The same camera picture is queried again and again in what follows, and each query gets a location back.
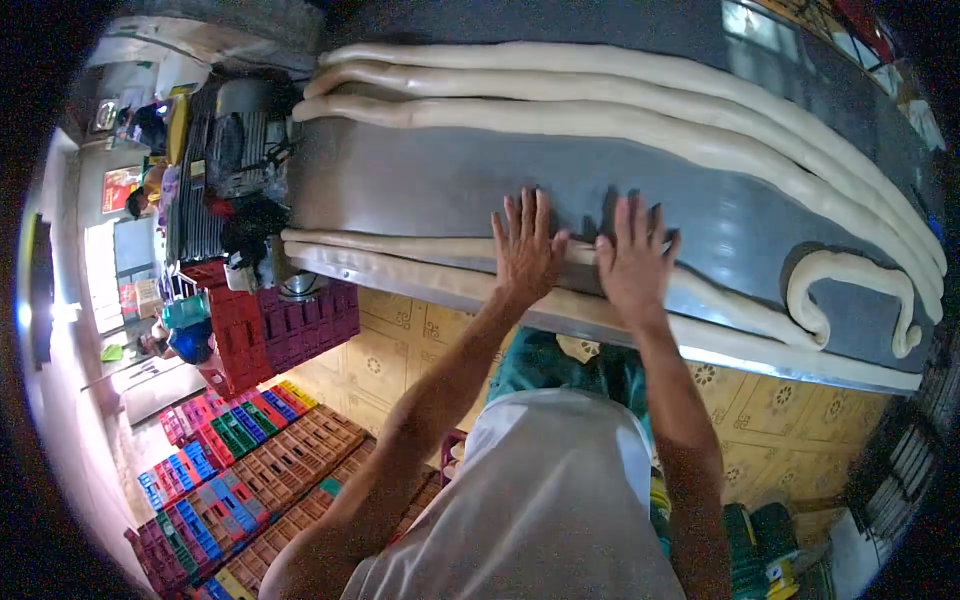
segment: person's right hand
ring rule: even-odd
[[[647,214],[646,202],[636,200],[630,218],[630,199],[618,198],[613,214],[616,246],[606,235],[596,241],[597,269],[607,300],[630,329],[660,323],[666,317],[663,296],[680,253],[680,232],[664,242],[663,210],[659,204]],[[669,244],[666,252],[664,245]]]

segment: long dough strand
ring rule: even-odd
[[[695,60],[607,45],[516,41],[489,45],[394,46],[353,44],[320,56],[321,64],[381,60],[395,64],[453,69],[495,69],[605,73],[724,98],[770,117],[846,165],[883,196],[947,272],[944,250],[902,192],[853,144],[796,104],[763,87]]]
[[[827,344],[830,321],[813,303],[807,290],[814,281],[825,278],[877,290],[900,300],[900,315],[891,344],[894,356],[903,358],[920,343],[923,332],[916,325],[910,326],[913,321],[913,286],[910,285],[910,279],[900,271],[878,267],[869,258],[827,250],[811,252],[797,263],[790,274],[786,292],[790,316],[813,333],[818,342]]]
[[[417,260],[496,259],[496,248],[491,238],[401,237],[304,229],[285,229],[280,235],[286,242],[325,244]],[[569,263],[594,265],[595,256],[590,244],[576,240],[567,244],[566,261]],[[807,289],[811,283],[823,278],[847,281],[897,296],[900,299],[900,317],[894,330],[892,351],[897,358],[903,358],[920,343],[920,328],[910,327],[913,319],[913,286],[910,279],[900,271],[881,269],[869,259],[852,254],[820,251],[800,261],[790,275],[787,288],[787,307],[796,323],[760,302],[711,285],[683,265],[677,265],[674,269],[670,288],[692,293],[704,306],[718,311],[738,328],[755,329],[789,346],[819,351],[829,342],[830,323],[810,299]]]
[[[390,103],[362,96],[318,96],[294,107],[295,120],[343,116],[392,128],[469,127],[494,132],[611,137],[661,148],[695,164],[773,183],[808,210],[875,244],[914,281],[934,323],[943,318],[943,281],[873,212],[753,139],[604,102],[419,100]]]
[[[302,269],[317,273],[330,267],[354,271],[385,282],[388,290],[391,285],[402,282],[483,302],[496,285],[496,277],[486,273],[431,265],[376,252],[302,242],[286,242],[284,250],[291,262]],[[534,304],[531,312],[626,333],[623,323],[606,300],[560,288],[554,288],[546,298]],[[682,348],[717,352],[747,364],[813,372],[822,377],[897,390],[916,390],[923,379],[920,374],[888,369],[827,352],[792,348],[776,340],[680,315],[670,314],[669,322]]]
[[[876,213],[918,260],[939,273],[923,239],[879,193],[836,160],[769,118],[739,104],[615,75],[442,69],[351,60],[332,66],[303,91],[304,98],[328,93],[346,82],[376,84],[421,97],[496,97],[514,100],[595,100],[646,108],[682,121],[741,133],[800,164],[842,195]]]

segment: hand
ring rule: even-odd
[[[496,284],[509,304],[526,311],[557,284],[564,265],[570,234],[561,230],[550,240],[550,198],[541,190],[524,187],[522,210],[513,197],[505,196],[509,233],[504,232],[499,213],[491,215],[496,245]]]
[[[637,199],[636,215],[630,218],[630,200],[618,198],[613,214],[616,247],[606,235],[597,237],[597,269],[607,300],[630,329],[666,318],[663,296],[673,263],[680,253],[680,232],[671,231],[664,252],[663,210]]]

